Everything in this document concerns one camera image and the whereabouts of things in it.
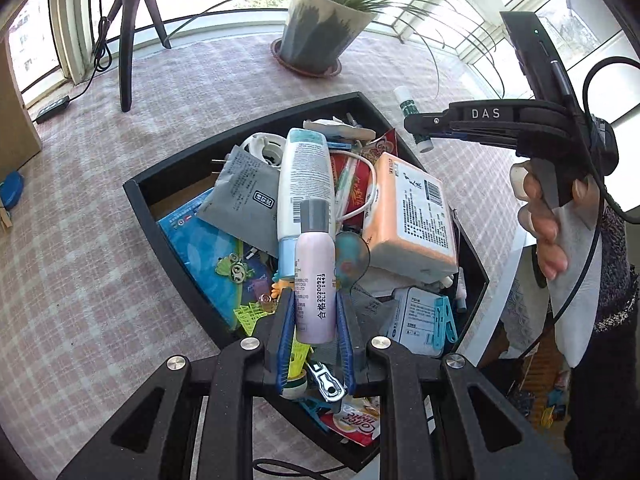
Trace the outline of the person's right hand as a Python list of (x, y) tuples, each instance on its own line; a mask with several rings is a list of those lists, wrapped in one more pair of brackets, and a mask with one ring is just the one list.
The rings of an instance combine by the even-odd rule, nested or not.
[[(566, 252), (558, 243), (561, 220), (544, 201), (544, 192), (534, 175), (530, 162), (519, 162), (510, 169), (512, 190), (526, 205), (518, 213), (522, 228), (537, 240), (538, 264), (548, 280), (565, 272), (570, 263)], [(572, 184), (574, 214), (589, 229), (594, 229), (599, 217), (600, 191), (593, 177), (575, 180)]]

